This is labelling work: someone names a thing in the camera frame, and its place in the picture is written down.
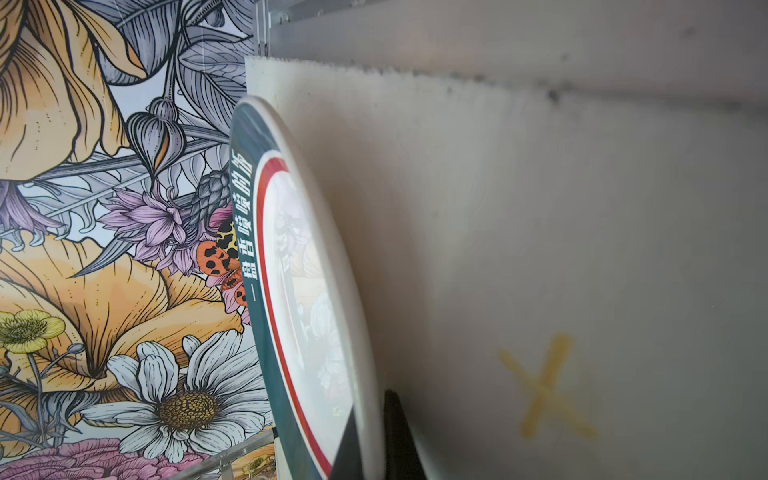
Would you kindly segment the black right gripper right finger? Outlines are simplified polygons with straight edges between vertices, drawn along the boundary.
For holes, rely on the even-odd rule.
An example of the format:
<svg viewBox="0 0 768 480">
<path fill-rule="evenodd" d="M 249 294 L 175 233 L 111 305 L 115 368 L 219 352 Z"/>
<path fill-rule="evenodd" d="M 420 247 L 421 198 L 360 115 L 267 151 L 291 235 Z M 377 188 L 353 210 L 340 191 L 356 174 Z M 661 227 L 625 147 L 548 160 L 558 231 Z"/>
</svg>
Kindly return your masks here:
<svg viewBox="0 0 768 480">
<path fill-rule="evenodd" d="M 386 480 L 426 480 L 422 463 L 400 398 L 393 390 L 384 396 Z"/>
</svg>

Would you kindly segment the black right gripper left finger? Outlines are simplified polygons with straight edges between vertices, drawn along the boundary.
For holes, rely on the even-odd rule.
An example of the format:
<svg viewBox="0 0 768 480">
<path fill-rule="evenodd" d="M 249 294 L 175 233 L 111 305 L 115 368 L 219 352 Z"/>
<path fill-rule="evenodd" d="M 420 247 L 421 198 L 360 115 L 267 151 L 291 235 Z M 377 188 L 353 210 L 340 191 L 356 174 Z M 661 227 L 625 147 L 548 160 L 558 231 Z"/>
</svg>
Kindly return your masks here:
<svg viewBox="0 0 768 480">
<path fill-rule="evenodd" d="M 363 468 L 355 415 L 346 424 L 329 480 L 362 480 Z"/>
</svg>

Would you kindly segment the green red rimmed white plate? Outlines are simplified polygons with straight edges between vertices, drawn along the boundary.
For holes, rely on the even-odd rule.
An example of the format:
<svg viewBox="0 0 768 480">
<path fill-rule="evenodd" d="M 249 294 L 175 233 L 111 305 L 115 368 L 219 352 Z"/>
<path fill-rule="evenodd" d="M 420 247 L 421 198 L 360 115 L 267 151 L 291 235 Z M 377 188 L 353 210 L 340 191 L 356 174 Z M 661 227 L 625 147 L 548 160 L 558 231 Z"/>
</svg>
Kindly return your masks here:
<svg viewBox="0 0 768 480">
<path fill-rule="evenodd" d="M 344 244 L 277 111 L 247 96 L 230 131 L 237 245 L 277 436 L 295 479 L 328 479 L 355 415 L 363 479 L 386 470 L 382 400 Z"/>
</svg>

